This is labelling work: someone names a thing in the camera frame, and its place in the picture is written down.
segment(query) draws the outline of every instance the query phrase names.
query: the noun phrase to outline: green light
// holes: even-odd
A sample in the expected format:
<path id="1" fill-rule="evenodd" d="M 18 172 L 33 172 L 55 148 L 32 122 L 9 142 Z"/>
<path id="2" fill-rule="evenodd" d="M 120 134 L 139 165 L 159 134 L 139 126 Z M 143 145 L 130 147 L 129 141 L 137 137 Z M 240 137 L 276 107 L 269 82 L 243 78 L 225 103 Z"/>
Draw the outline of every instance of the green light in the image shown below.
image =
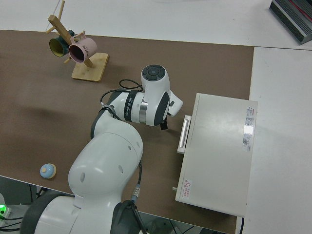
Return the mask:
<path id="1" fill-rule="evenodd" d="M 4 214 L 6 212 L 6 206 L 1 204 L 0 205 L 0 214 Z"/>

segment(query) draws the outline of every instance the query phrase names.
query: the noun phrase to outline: warning label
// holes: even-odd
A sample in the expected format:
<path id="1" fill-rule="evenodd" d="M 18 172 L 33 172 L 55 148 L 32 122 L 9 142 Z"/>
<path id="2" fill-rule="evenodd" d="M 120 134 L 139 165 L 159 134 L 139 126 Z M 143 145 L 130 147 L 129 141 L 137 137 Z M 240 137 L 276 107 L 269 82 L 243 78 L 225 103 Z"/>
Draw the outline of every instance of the warning label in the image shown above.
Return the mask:
<path id="1" fill-rule="evenodd" d="M 182 198 L 189 199 L 191 193 L 192 181 L 189 179 L 184 180 Z"/>
<path id="2" fill-rule="evenodd" d="M 243 136 L 243 148 L 247 152 L 251 150 L 251 147 L 253 145 L 254 115 L 255 115 L 254 108 L 252 107 L 247 108 Z"/>

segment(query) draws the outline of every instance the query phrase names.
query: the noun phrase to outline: wooden mug stand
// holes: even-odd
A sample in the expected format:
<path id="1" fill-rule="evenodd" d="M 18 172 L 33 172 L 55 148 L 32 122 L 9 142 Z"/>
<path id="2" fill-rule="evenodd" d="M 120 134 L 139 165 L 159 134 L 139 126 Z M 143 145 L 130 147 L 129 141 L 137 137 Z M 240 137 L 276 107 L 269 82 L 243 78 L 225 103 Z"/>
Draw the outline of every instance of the wooden mug stand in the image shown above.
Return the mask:
<path id="1" fill-rule="evenodd" d="M 71 35 L 68 33 L 64 25 L 60 22 L 62 11 L 64 8 L 65 1 L 62 1 L 58 18 L 54 15 L 50 15 L 48 21 L 53 25 L 46 33 L 52 32 L 54 29 L 57 30 L 59 35 L 66 41 L 68 45 L 71 45 Z M 106 53 L 95 53 L 90 59 L 87 59 L 84 63 L 76 63 L 72 73 L 72 78 L 100 82 L 104 73 L 108 61 L 108 54 Z M 68 63 L 71 60 L 69 57 L 64 63 Z"/>

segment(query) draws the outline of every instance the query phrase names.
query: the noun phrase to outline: small toy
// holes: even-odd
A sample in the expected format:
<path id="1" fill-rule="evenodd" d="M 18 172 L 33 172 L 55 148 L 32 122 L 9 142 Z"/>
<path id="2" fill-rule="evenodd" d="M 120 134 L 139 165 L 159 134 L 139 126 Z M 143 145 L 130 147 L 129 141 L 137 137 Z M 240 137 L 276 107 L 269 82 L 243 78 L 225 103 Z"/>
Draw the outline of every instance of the small toy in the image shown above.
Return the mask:
<path id="1" fill-rule="evenodd" d="M 40 168 L 40 175 L 45 179 L 51 179 L 55 176 L 55 173 L 57 172 L 57 168 L 52 163 L 44 164 Z"/>

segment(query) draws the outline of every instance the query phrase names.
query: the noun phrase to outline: white appliance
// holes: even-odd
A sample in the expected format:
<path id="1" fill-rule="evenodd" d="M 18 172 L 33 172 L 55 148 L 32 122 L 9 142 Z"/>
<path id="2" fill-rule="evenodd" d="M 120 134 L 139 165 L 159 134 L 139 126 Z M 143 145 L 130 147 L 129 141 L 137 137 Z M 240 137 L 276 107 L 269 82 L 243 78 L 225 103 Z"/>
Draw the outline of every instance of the white appliance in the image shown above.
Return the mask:
<path id="1" fill-rule="evenodd" d="M 245 216 L 256 113 L 255 101 L 196 95 L 179 143 L 185 153 L 176 201 Z"/>

